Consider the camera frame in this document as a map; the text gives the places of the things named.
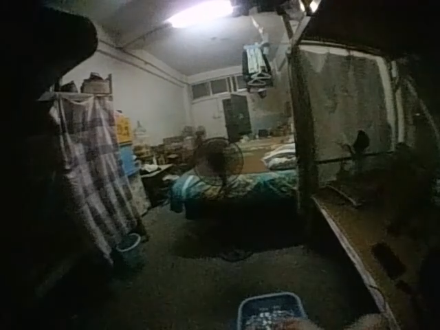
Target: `checkered cloth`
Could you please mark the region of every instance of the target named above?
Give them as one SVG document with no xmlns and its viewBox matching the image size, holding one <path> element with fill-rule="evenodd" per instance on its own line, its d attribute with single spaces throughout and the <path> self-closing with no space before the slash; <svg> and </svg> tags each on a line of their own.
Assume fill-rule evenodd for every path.
<svg viewBox="0 0 440 330">
<path fill-rule="evenodd" d="M 50 111 L 72 217 L 111 262 L 140 220 L 122 168 L 111 96 L 58 94 Z"/>
</svg>

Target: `blue bucket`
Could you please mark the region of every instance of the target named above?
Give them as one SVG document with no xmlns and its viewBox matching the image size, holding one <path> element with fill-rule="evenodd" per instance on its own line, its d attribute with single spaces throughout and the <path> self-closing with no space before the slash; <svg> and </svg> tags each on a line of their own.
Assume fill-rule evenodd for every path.
<svg viewBox="0 0 440 330">
<path fill-rule="evenodd" d="M 291 292 L 264 294 L 245 299 L 239 307 L 237 330 L 251 325 L 271 329 L 277 322 L 291 318 L 307 318 L 301 299 Z"/>
<path fill-rule="evenodd" d="M 125 265 L 129 268 L 137 269 L 144 265 L 140 241 L 140 235 L 132 233 L 124 236 L 121 243 L 116 246 L 116 251 L 119 252 Z"/>
</svg>

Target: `blue container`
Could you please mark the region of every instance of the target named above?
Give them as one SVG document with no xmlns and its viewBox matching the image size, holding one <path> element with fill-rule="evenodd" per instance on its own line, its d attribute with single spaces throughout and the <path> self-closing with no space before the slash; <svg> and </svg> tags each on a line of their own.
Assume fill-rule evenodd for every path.
<svg viewBox="0 0 440 330">
<path fill-rule="evenodd" d="M 132 233 L 124 236 L 122 242 L 116 246 L 125 265 L 133 270 L 144 265 L 140 241 L 140 235 Z"/>
<path fill-rule="evenodd" d="M 122 167 L 124 168 L 125 175 L 130 176 L 136 173 L 139 169 L 136 167 L 134 153 L 131 145 L 120 146 L 119 152 L 122 159 Z"/>
<path fill-rule="evenodd" d="M 257 329 L 271 329 L 274 321 L 307 318 L 301 299 L 290 292 L 264 294 L 245 299 L 239 307 L 237 330 L 245 330 L 252 323 Z"/>
</svg>

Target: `ceiling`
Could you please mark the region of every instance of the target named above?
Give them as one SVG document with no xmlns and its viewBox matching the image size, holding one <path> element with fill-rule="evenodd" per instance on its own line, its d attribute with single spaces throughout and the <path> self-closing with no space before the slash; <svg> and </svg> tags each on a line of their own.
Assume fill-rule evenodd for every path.
<svg viewBox="0 0 440 330">
<path fill-rule="evenodd" d="M 109 31 L 119 46 L 144 49 L 185 75 L 241 64 L 246 44 L 261 42 L 250 16 L 228 17 L 184 29 L 164 28 L 180 10 L 205 0 L 46 0 Z M 275 13 L 253 15 L 269 35 L 272 60 L 285 28 Z"/>
</svg>

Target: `dark door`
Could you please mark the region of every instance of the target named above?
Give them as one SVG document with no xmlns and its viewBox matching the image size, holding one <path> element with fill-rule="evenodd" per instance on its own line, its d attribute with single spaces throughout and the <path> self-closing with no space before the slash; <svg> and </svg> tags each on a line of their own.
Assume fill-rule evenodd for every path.
<svg viewBox="0 0 440 330">
<path fill-rule="evenodd" d="M 251 134 L 248 99 L 241 95 L 231 95 L 223 100 L 226 131 L 231 142 L 237 142 L 242 135 Z"/>
</svg>

